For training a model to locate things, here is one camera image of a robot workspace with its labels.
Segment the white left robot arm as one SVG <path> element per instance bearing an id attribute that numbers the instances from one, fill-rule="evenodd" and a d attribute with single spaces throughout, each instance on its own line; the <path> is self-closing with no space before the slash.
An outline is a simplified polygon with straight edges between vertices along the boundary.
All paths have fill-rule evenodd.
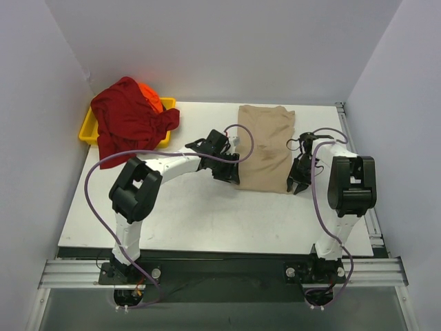
<path id="1" fill-rule="evenodd" d="M 206 169 L 212 171 L 215 180 L 240 183 L 240 155 L 235 152 L 238 141 L 212 130 L 207 138 L 186 144 L 174 156 L 146 161 L 132 157 L 127 161 L 109 193 L 119 240 L 110 259 L 117 279 L 130 284 L 139 277 L 140 268 L 134 261 L 140 257 L 142 221 L 153 210 L 161 185 Z"/>

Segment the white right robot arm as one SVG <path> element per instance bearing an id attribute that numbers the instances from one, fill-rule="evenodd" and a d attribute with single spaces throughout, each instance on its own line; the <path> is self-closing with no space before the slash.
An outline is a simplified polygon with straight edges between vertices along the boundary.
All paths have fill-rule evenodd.
<path id="1" fill-rule="evenodd" d="M 348 137 L 341 131 L 340 139 L 321 134 L 331 128 L 304 132 L 295 142 L 300 154 L 294 158 L 287 176 L 287 191 L 298 194 L 312 190 L 316 216 L 323 234 L 314 244 L 318 257 L 305 264 L 305 272 L 312 281 L 322 281 L 330 273 L 328 261 L 336 261 L 345 253 L 347 239 L 355 224 L 372 209 L 377 201 L 376 166 L 373 157 L 360 156 L 345 146 Z M 324 220 L 320 214 L 316 189 L 316 166 L 321 162 L 329 169 L 327 203 L 331 216 Z"/>

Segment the beige t shirt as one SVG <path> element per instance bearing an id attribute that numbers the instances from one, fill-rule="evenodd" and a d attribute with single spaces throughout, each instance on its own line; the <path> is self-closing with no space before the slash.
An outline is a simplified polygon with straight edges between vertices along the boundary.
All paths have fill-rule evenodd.
<path id="1" fill-rule="evenodd" d="M 292 153 L 286 146 L 294 135 L 295 112 L 282 106 L 250 105 L 238 109 L 236 152 L 251 156 L 238 165 L 239 190 L 285 194 Z"/>

